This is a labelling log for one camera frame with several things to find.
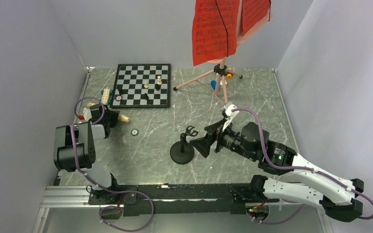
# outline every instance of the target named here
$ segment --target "chessboard frame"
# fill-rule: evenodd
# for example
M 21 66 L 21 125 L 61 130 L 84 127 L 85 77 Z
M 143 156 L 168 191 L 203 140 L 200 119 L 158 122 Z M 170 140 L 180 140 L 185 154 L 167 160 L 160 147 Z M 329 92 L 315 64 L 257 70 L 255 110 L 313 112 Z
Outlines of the chessboard frame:
M 166 105 L 122 105 L 122 106 L 119 106 L 119 105 L 113 105 L 113 101 L 114 101 L 114 96 L 115 96 L 115 92 L 117 90 L 117 82 L 118 82 L 118 75 L 119 75 L 119 68 L 121 66 L 168 66 L 168 80 L 167 80 L 167 86 L 168 86 L 168 90 L 167 90 L 167 104 Z M 166 64 L 166 63 L 162 63 L 162 64 L 119 64 L 118 67 L 117 67 L 117 73 L 115 75 L 115 81 L 114 81 L 114 86 L 113 86 L 113 92 L 112 92 L 112 95 L 111 95 L 111 103 L 109 104 L 109 107 L 110 108 L 113 108 L 113 109 L 128 109 L 128 108 L 169 108 L 170 107 L 170 100 L 171 100 L 171 85 L 170 85 L 170 82 L 171 82 L 171 64 Z

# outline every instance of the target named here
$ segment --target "red sheet music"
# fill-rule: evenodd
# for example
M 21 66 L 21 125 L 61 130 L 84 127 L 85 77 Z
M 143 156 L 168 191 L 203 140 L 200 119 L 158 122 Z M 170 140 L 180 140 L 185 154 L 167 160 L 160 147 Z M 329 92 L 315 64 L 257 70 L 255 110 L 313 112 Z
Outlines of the red sheet music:
M 192 24 L 194 66 L 232 55 L 237 50 L 239 0 L 217 0 L 220 13 L 215 1 L 196 0 L 195 3 L 195 17 Z M 220 14 L 228 30 L 228 40 Z
M 270 0 L 242 0 L 241 32 L 243 35 L 266 16 L 269 9 Z

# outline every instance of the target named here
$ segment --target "red object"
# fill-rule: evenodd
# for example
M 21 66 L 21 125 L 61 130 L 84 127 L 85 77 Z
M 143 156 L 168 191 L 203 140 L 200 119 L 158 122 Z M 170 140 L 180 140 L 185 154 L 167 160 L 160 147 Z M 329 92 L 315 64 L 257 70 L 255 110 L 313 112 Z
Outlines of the red object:
M 270 0 L 242 0 L 241 32 L 245 35 L 270 9 Z
M 195 2 L 195 17 L 192 23 L 194 66 L 233 55 L 237 50 L 239 0 L 218 0 L 217 3 L 220 12 L 215 0 Z M 228 31 L 228 40 L 221 16 Z

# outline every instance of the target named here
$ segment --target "white wall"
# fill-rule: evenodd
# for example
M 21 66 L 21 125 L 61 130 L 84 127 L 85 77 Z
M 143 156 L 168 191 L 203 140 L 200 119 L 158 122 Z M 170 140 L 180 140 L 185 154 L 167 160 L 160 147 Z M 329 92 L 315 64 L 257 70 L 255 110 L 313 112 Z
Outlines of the white wall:
M 85 74 L 49 1 L 0 0 L 0 233 L 32 231 Z
M 171 63 L 191 67 L 194 0 L 51 0 L 86 66 Z M 312 0 L 273 0 L 274 19 L 228 59 L 277 67 Z
M 301 153 L 373 199 L 373 1 L 314 0 L 278 67 Z M 372 213 L 364 201 L 364 215 Z M 332 221 L 373 233 L 373 220 Z

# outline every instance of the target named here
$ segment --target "blue object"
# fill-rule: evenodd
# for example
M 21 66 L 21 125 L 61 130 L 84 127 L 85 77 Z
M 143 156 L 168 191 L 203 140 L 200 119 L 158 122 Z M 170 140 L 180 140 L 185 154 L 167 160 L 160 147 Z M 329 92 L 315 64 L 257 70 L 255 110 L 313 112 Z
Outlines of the blue object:
M 212 87 L 212 89 L 214 89 L 214 91 L 215 91 L 215 87 L 217 87 L 217 81 L 212 80 L 212 81 L 211 81 L 211 87 Z

